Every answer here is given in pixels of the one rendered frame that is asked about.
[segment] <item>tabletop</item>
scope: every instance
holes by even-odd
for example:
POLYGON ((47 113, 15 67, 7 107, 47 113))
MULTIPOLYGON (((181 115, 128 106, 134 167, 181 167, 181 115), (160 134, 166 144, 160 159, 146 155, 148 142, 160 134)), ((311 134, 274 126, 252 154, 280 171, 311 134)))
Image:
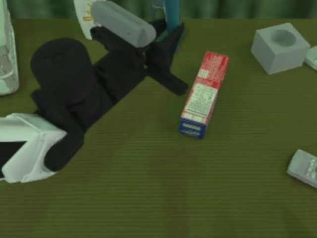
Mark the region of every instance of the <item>tabletop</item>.
MULTIPOLYGON (((286 174, 301 148, 317 155, 317 73, 267 75, 250 52, 257 29, 291 22, 313 46, 317 20, 185 19, 172 73, 192 85, 206 51, 230 57, 204 139, 177 132, 186 96, 146 78, 93 125, 55 176, 0 183, 5 238, 317 237, 317 190, 286 174)), ((71 37, 106 52, 75 20, 15 20, 20 89, 0 116, 31 113, 32 53, 71 37)))

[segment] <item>gray cube box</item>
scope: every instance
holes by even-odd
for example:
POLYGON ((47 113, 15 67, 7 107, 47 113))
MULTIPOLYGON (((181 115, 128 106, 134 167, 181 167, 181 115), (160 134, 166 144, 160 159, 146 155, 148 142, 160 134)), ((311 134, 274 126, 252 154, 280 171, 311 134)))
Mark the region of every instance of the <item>gray cube box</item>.
POLYGON ((291 23, 257 30, 251 52, 268 74, 303 65, 310 44, 291 23))

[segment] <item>wooden table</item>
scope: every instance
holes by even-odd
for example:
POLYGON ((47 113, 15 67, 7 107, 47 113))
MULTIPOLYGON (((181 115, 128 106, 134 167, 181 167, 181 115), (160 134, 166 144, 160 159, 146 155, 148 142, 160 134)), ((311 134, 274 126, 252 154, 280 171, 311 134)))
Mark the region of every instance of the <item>wooden table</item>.
MULTIPOLYGON (((317 190, 286 174, 298 148, 317 155, 317 72, 304 65, 268 76, 250 53, 255 30, 284 22, 317 45, 316 20, 185 20, 175 75, 191 85, 205 51, 230 57, 205 139, 177 132, 186 96, 148 78, 57 175, 0 183, 0 237, 317 236, 317 190)), ((0 116, 34 110, 30 58, 46 41, 75 38, 93 62, 105 54, 74 20, 13 25, 21 87, 0 98, 0 116)))

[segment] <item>box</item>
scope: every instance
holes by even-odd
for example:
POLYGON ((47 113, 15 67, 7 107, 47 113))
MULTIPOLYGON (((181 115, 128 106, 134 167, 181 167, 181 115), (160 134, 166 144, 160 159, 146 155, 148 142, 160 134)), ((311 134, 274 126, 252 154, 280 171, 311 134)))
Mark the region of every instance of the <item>box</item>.
POLYGON ((310 44, 291 23, 257 30, 251 53, 271 75, 303 65, 310 44))
POLYGON ((206 133, 229 57, 206 52, 179 122, 179 132, 202 139, 206 133))

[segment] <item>white box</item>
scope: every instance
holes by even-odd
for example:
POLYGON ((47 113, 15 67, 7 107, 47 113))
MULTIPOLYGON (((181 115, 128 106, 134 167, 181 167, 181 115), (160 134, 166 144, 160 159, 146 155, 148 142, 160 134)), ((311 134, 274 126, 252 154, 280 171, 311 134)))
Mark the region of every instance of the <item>white box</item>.
POLYGON ((291 23, 257 30, 251 52, 268 74, 303 65, 310 44, 291 23))

